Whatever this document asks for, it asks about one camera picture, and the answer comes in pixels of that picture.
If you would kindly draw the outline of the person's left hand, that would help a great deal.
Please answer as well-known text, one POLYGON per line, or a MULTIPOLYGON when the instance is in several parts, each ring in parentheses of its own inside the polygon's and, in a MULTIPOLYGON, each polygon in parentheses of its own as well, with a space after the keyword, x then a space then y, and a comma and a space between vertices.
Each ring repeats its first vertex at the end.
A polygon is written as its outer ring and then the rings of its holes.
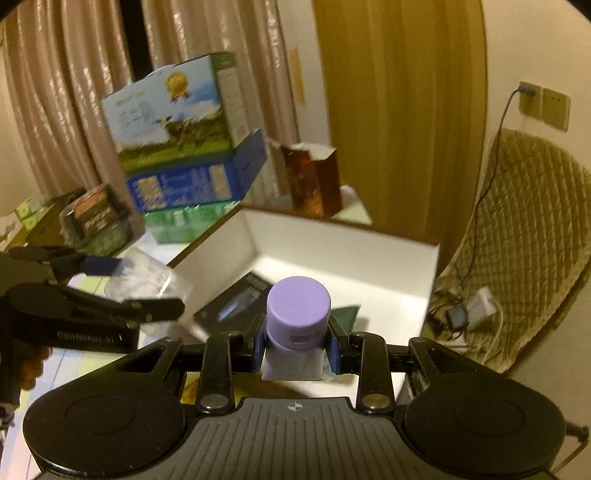
POLYGON ((30 391, 35 387, 37 379, 42 376, 44 362, 51 356, 52 348, 16 341, 14 352, 19 388, 30 391))

